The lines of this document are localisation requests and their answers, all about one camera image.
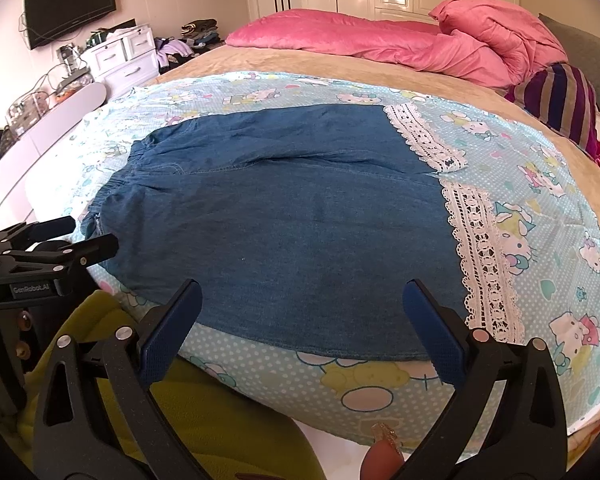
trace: white lace trim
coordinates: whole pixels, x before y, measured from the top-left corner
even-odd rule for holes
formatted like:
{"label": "white lace trim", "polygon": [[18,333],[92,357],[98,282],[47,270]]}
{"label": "white lace trim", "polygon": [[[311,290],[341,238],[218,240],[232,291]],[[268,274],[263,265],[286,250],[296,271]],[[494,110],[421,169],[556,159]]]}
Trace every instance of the white lace trim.
{"label": "white lace trim", "polygon": [[464,152],[447,146],[422,119],[415,104],[385,106],[384,113],[404,137],[411,151],[434,170],[449,173],[466,167]]}
{"label": "white lace trim", "polygon": [[486,191],[440,180],[449,223],[458,241],[458,255],[468,291],[464,299],[469,328],[482,327],[497,341],[523,343],[525,327],[507,261],[499,246],[500,233]]}

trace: purple clothing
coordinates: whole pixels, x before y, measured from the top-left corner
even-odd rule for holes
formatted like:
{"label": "purple clothing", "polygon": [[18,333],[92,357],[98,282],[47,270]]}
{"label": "purple clothing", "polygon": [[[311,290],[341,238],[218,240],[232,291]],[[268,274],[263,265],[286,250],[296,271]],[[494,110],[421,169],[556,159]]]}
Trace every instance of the purple clothing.
{"label": "purple clothing", "polygon": [[189,57],[193,56],[193,51],[188,44],[179,40],[172,40],[158,50],[158,63],[161,67],[169,66],[167,54],[180,54],[182,57]]}

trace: light blue polka dot sheet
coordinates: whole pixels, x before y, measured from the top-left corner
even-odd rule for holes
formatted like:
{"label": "light blue polka dot sheet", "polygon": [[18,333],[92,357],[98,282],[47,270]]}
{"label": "light blue polka dot sheet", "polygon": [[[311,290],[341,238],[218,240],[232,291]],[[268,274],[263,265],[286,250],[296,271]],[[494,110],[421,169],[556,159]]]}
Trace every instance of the light blue polka dot sheet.
{"label": "light blue polka dot sheet", "polygon": [[[582,427],[600,408],[600,228],[562,155],[529,126],[408,90],[232,72],[137,88],[92,112],[34,169],[27,194],[38,219],[79,222],[126,164],[131,144],[157,128],[207,114],[352,103],[384,105],[396,135],[440,178],[462,257],[468,325],[509,342],[544,338],[570,433]],[[73,240],[80,236],[78,229]],[[101,267],[91,270],[136,318],[153,306]],[[303,354],[198,324],[180,355],[258,402],[362,444],[385,422],[405,449],[415,448],[452,394],[427,362]],[[468,452],[479,449],[497,397]]]}

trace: pink comforter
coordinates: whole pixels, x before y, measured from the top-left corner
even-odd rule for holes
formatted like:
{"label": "pink comforter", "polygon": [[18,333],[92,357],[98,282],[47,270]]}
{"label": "pink comforter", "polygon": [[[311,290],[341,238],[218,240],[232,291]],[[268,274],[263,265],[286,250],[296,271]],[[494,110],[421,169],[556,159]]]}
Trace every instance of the pink comforter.
{"label": "pink comforter", "polygon": [[447,0],[418,22],[364,20],[322,10],[292,9],[249,23],[231,46],[308,50],[439,72],[491,88],[524,81],[566,54],[528,11],[499,0]]}

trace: floor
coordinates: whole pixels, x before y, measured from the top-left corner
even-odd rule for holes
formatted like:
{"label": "floor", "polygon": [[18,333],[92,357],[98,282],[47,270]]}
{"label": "floor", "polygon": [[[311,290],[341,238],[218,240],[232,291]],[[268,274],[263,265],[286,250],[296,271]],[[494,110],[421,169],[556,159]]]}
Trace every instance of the floor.
{"label": "floor", "polygon": [[296,424],[314,448],[327,480],[358,480],[367,446],[314,430],[301,422]]}

